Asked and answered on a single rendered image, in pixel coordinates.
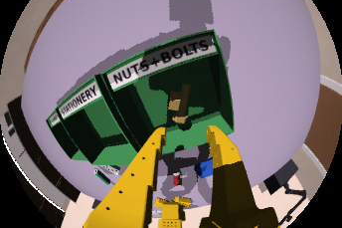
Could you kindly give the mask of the green battery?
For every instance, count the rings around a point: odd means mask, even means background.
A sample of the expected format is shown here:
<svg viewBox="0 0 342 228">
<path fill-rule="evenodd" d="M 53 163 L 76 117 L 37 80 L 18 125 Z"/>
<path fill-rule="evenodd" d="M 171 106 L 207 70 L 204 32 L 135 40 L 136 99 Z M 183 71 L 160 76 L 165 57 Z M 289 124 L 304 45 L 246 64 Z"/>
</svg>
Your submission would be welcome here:
<svg viewBox="0 0 342 228">
<path fill-rule="evenodd" d="M 103 175 L 101 174 L 97 169 L 93 172 L 99 179 L 101 179 L 105 184 L 110 184 L 110 181 Z"/>
</svg>

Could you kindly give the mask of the green bin rack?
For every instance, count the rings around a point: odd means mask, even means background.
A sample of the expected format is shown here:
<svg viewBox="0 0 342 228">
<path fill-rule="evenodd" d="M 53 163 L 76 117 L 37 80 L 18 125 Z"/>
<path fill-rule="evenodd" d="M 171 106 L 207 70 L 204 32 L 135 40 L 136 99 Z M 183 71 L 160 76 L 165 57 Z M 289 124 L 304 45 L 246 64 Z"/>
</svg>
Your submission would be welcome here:
<svg viewBox="0 0 342 228">
<path fill-rule="evenodd" d="M 191 85 L 185 123 L 168 111 L 171 91 L 181 93 L 182 84 Z M 235 132 L 215 29 L 156 45 L 91 77 L 46 123 L 70 159 L 92 165 L 129 165 L 158 127 L 166 127 L 162 155 L 207 143 L 208 125 L 225 135 Z"/>
</svg>

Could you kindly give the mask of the white domino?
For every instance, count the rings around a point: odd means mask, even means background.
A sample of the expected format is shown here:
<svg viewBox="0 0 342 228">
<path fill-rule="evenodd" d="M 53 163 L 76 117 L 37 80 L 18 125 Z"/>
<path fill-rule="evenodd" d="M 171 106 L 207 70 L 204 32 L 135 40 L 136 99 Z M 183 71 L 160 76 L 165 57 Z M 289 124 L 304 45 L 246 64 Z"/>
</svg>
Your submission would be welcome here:
<svg viewBox="0 0 342 228">
<path fill-rule="evenodd" d="M 116 165 L 100 165 L 101 167 L 103 167 L 104 169 L 114 173 L 114 174 L 118 174 L 119 170 L 120 170 L 120 167 L 116 166 Z"/>
</svg>

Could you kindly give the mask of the red aaa battery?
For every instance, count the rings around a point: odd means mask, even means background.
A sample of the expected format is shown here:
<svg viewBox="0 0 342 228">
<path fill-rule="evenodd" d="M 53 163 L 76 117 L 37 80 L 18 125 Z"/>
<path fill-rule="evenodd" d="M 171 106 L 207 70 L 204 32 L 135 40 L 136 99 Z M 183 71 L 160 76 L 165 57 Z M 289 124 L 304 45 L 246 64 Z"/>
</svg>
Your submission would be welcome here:
<svg viewBox="0 0 342 228">
<path fill-rule="evenodd" d="M 180 172 L 179 171 L 174 171 L 173 173 L 174 176 L 174 185 L 179 185 L 179 181 L 180 181 Z"/>
</svg>

